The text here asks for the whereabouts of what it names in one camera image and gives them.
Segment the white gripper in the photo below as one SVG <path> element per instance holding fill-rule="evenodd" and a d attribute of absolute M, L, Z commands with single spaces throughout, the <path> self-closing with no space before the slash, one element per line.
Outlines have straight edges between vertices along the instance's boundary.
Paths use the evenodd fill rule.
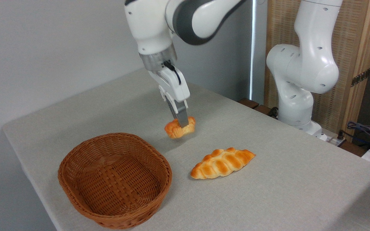
<path fill-rule="evenodd" d="M 181 128 L 188 126 L 187 99 L 190 91 L 180 70 L 173 65 L 163 66 L 158 71 L 149 71 L 150 76 L 159 84 L 159 91 L 167 103 L 172 116 Z"/>

